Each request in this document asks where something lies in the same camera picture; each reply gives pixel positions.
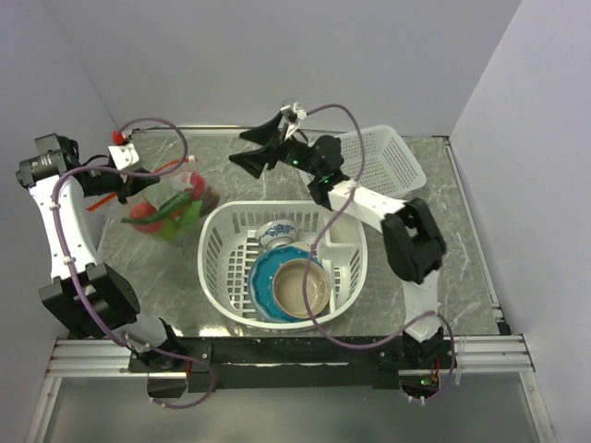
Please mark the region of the dark red fake apple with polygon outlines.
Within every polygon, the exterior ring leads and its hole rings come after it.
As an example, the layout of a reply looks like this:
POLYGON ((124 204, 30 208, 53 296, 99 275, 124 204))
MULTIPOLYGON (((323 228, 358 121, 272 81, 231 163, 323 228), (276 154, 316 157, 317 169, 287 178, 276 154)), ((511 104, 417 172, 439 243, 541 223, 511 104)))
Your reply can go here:
POLYGON ((211 211, 217 207, 220 202, 219 193, 211 186, 209 186, 202 195, 202 208, 206 211, 211 211))

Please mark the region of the green fake chili pepper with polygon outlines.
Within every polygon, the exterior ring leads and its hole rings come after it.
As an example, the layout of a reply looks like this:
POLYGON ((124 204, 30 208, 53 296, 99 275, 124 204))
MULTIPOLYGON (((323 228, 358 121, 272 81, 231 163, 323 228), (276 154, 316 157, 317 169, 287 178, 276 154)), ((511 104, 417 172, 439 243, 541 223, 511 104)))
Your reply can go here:
POLYGON ((171 216, 175 211, 186 205, 190 200, 187 191, 177 192, 174 196, 165 201, 159 208, 156 208, 156 213, 143 220, 132 220, 129 215, 121 220, 128 224, 150 224, 157 221, 162 221, 171 216))

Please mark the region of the pink red fake peach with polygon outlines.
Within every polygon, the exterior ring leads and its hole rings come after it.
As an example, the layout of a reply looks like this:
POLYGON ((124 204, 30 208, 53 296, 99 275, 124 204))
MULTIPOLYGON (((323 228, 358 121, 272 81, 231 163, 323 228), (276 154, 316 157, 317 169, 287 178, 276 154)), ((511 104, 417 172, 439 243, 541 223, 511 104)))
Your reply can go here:
POLYGON ((191 200, 200 200, 207 189, 205 179, 196 172, 186 173, 183 178, 185 190, 188 192, 191 200))

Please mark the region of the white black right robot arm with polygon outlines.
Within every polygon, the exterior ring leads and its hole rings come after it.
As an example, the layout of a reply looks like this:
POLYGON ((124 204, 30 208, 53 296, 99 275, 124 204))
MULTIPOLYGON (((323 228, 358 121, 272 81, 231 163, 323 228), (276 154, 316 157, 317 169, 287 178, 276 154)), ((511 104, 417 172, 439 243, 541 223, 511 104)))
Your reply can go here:
POLYGON ((383 196, 364 188, 343 170, 342 142, 321 136, 313 144, 295 139, 304 112, 280 111, 267 123, 240 133, 257 148, 230 156, 230 161, 255 178, 281 162, 310 175, 308 192, 315 203, 333 213, 332 226, 347 214, 381 233, 388 264, 402 281, 407 319, 403 329, 361 345, 369 351, 402 339, 403 358, 425 367, 442 348, 450 330, 438 313, 438 282, 447 246, 428 204, 383 196))

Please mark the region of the green fake apple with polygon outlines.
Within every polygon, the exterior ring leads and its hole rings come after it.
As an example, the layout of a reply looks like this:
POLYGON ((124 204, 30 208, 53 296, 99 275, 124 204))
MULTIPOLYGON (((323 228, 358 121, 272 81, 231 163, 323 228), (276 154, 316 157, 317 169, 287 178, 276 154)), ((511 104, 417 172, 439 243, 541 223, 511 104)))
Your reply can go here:
POLYGON ((160 230, 154 236, 161 241, 172 243, 177 240, 179 236, 179 228, 176 219, 164 219, 160 230))

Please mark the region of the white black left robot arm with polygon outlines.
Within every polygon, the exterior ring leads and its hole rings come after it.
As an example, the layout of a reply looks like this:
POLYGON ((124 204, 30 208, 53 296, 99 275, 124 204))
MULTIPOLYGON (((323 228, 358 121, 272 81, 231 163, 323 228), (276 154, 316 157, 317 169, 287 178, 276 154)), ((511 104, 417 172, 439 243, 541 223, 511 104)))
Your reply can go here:
POLYGON ((107 265, 90 235, 86 197, 115 194, 121 201, 157 178, 141 168, 135 148, 113 146, 104 166, 79 159, 77 141, 56 133, 36 138, 38 154, 20 163, 18 183, 41 216, 50 247, 50 283, 39 296, 44 307, 76 339, 109 338, 146 367, 172 371, 184 349, 162 319, 141 313, 128 280, 107 265))

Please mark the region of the clear orange zip top bag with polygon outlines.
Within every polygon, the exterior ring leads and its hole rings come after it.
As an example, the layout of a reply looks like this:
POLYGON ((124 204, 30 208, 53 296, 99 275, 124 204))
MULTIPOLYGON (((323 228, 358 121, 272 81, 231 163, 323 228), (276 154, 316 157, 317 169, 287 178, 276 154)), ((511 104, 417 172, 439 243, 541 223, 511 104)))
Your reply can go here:
MULTIPOLYGON (((128 198, 126 204, 121 204, 117 200, 117 197, 115 196, 115 194, 112 193, 112 194, 107 195, 104 198, 101 198, 97 202, 90 204, 87 207, 87 212, 90 214, 101 213, 102 215, 104 215, 108 219, 108 221, 121 225, 125 230, 127 230, 129 232, 139 233, 144 236, 148 236, 154 240, 158 240, 154 236, 154 233, 152 233, 152 234, 141 233, 139 231, 136 231, 132 227, 132 224, 123 223, 123 222, 121 222, 121 220, 123 218, 127 217, 129 215, 129 212, 131 211, 131 209, 135 205, 140 203, 141 201, 147 201, 147 202, 151 203, 155 208, 159 208, 165 201, 167 201, 169 198, 174 196, 177 192, 186 191, 185 184, 183 183, 183 178, 186 173, 191 173, 191 172, 196 172, 199 174, 198 167, 197 167, 197 158, 193 155, 188 156, 183 161, 182 165, 178 169, 176 169, 175 171, 173 171, 167 175, 161 176, 160 182, 158 184, 149 186, 149 187, 145 188, 144 190, 140 191, 135 196, 128 198)), ((195 201, 195 200, 190 199, 187 204, 189 204, 192 201, 195 201)), ((177 221, 177 218, 179 217, 183 208, 186 205, 184 205, 183 207, 181 207, 180 209, 175 211, 168 218, 176 219, 176 221, 177 221)), ((202 218, 207 216, 210 212, 212 212, 212 210, 206 211, 204 208, 201 207, 201 213, 200 213, 200 217, 199 217, 198 222, 202 218)), ((197 228, 198 222, 189 233, 180 234, 176 241, 180 240, 181 238, 183 238, 183 237, 189 235, 191 232, 195 231, 197 228)))

